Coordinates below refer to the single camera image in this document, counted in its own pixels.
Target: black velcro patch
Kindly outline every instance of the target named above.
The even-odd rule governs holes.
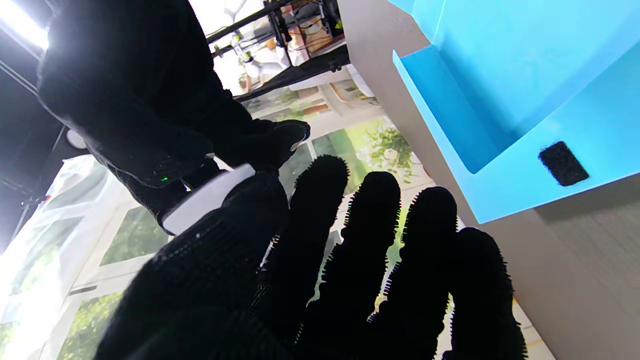
[[[542,150],[538,159],[562,186],[571,186],[589,178],[587,171],[564,142],[557,142]]]

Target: ceiling light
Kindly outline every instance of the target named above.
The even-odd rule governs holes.
[[[10,0],[0,0],[0,21],[30,42],[42,49],[49,47],[47,32],[29,18],[26,12]]]

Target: black glove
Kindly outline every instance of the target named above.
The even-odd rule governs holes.
[[[372,315],[400,210],[399,186],[386,172],[369,174],[354,195],[344,242],[327,260],[319,300],[307,306],[347,178],[342,160],[318,158],[298,178],[289,209],[274,177],[238,186],[145,265],[97,358],[431,359],[451,292],[446,359],[523,359],[499,249],[477,229],[456,232],[456,203],[444,188],[425,189],[410,206],[402,262]]]

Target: blue shelf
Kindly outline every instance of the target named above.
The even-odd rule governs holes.
[[[432,43],[394,63],[478,222],[639,172],[637,0],[390,1]],[[558,141],[588,179],[544,167]]]

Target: gloved hand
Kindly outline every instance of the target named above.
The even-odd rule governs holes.
[[[456,313],[446,359],[523,359],[500,252],[477,229],[456,232],[456,203],[443,188],[410,206],[402,261],[372,315],[400,210],[386,172],[369,174],[353,196],[344,241],[307,306],[347,178],[342,160],[321,156],[298,178],[289,208],[274,177],[241,184],[145,265],[97,359],[431,359],[449,292]]]
[[[444,188],[423,190],[410,206],[402,262],[372,315],[400,212],[398,183],[386,172],[367,175],[353,196],[344,242],[327,260],[319,300],[307,307],[346,184],[343,166],[321,158],[298,179],[289,225],[262,269],[252,314],[298,359],[432,359],[451,292],[454,349],[446,358],[523,359],[499,249],[477,229],[457,233],[456,203]]]

